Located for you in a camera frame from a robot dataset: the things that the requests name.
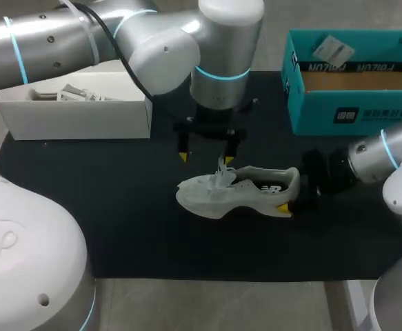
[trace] robotic arm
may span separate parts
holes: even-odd
[[[385,181],[383,199],[402,222],[402,123],[351,143],[328,158],[316,150],[303,157],[312,199]]]
[[[0,20],[0,89],[118,58],[94,17],[66,4]],[[191,132],[228,140],[226,156],[233,157],[244,134],[230,124],[245,92],[263,0],[199,0],[198,10],[168,14],[148,0],[99,0],[89,8],[107,25],[146,96],[172,91],[191,75],[196,113],[175,124],[183,159]]]

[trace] blue led ring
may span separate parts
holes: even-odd
[[[20,49],[17,44],[17,39],[15,38],[14,31],[12,30],[11,22],[10,22],[9,18],[6,16],[4,17],[4,20],[5,20],[6,26],[8,27],[9,33],[10,33],[10,40],[12,42],[12,46],[14,46],[15,57],[17,58],[17,62],[19,64],[21,78],[23,79],[23,83],[27,84],[28,76],[26,75],[26,70],[24,68],[23,59],[21,58]]]
[[[383,142],[383,145],[385,146],[385,150],[386,150],[392,164],[394,165],[395,169],[398,169],[399,165],[396,163],[394,157],[392,156],[391,150],[389,149],[388,143],[386,142],[386,133],[385,133],[384,129],[381,129],[380,137],[381,137],[381,141]]]
[[[95,287],[94,292],[93,292],[93,302],[92,302],[92,307],[90,308],[89,315],[87,319],[84,321],[83,326],[79,329],[79,331],[84,331],[86,329],[87,324],[89,323],[90,317],[92,316],[93,310],[95,308],[95,301],[97,299],[97,288]]]
[[[205,70],[200,69],[200,67],[196,67],[196,69],[201,73],[207,76],[208,78],[211,79],[216,79],[217,81],[235,81],[237,79],[240,79],[247,75],[250,72],[251,68],[248,68],[247,71],[245,71],[243,74],[238,74],[237,76],[231,76],[231,77],[222,77],[222,76],[217,76],[215,74],[210,74],[209,72],[206,72]]]

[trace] shoe tongue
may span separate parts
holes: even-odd
[[[212,184],[217,188],[226,188],[230,186],[236,179],[236,174],[233,168],[227,168],[223,163],[223,158],[219,158],[218,170],[216,175],[212,176]]]

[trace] gray floor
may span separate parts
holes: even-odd
[[[0,0],[0,18],[57,4],[55,0]],[[160,0],[158,4],[162,10],[180,10],[195,8],[197,1]],[[402,0],[265,0],[265,6],[253,70],[280,68],[290,28],[402,29]],[[6,132],[0,117],[0,147]],[[328,309],[328,302],[332,306],[334,302],[327,300],[323,283],[143,279],[104,279],[99,283],[104,331],[347,330],[334,324],[336,319]],[[370,293],[373,282],[362,286]]]

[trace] white cardboard box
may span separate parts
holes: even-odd
[[[152,103],[116,61],[0,91],[0,112],[15,140],[150,138]],[[29,101],[31,89],[66,84],[123,101]]]

